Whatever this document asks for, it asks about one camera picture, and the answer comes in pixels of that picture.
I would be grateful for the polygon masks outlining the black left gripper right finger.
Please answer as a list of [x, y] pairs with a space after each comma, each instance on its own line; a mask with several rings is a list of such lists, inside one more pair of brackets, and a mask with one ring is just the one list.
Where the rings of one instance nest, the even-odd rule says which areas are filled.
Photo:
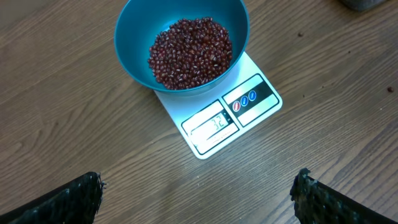
[[295, 216], [304, 224], [397, 224], [309, 176], [303, 168], [290, 190]]

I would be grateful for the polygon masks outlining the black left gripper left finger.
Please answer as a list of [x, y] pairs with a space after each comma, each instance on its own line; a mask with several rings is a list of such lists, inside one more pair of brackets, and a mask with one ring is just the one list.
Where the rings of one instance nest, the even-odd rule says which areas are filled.
[[1, 215], [1, 223], [92, 224], [103, 201], [105, 182], [97, 172], [76, 179]]

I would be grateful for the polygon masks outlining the white kitchen scale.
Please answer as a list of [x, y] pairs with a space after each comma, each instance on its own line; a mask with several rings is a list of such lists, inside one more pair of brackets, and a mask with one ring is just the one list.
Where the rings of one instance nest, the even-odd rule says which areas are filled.
[[194, 155], [207, 159], [280, 110], [282, 98], [249, 57], [242, 54], [216, 87], [193, 96], [157, 92]]

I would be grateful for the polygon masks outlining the blue bowl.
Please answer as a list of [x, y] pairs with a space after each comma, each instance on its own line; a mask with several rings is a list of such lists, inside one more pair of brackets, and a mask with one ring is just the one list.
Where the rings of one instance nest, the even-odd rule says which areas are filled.
[[195, 88], [168, 90], [157, 83], [147, 63], [155, 37], [179, 19], [212, 17], [229, 32], [231, 66], [235, 66], [248, 44], [249, 13], [242, 0], [130, 0], [121, 11], [114, 30], [114, 48], [123, 69], [142, 86], [169, 95], [192, 96], [219, 85], [229, 71]]

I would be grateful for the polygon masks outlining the red beans in bowl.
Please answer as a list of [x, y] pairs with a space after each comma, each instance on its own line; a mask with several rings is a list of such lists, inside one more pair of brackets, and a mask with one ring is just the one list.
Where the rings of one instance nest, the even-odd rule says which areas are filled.
[[156, 35], [147, 62], [157, 83], [185, 90], [215, 80], [229, 69], [229, 31], [211, 17], [181, 19]]

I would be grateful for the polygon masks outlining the spilled bean on table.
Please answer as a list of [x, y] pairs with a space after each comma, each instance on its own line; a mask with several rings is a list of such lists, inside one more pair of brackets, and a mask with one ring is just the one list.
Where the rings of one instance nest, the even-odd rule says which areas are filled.
[[389, 93], [392, 93], [392, 92], [394, 91], [394, 89], [393, 89], [393, 87], [390, 86], [390, 87], [387, 88], [387, 91], [388, 91]]

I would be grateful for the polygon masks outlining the clear plastic container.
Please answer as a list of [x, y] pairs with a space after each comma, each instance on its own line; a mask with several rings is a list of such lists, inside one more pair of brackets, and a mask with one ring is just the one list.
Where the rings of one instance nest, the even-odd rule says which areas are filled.
[[354, 11], [363, 12], [372, 9], [387, 0], [340, 0], [346, 7]]

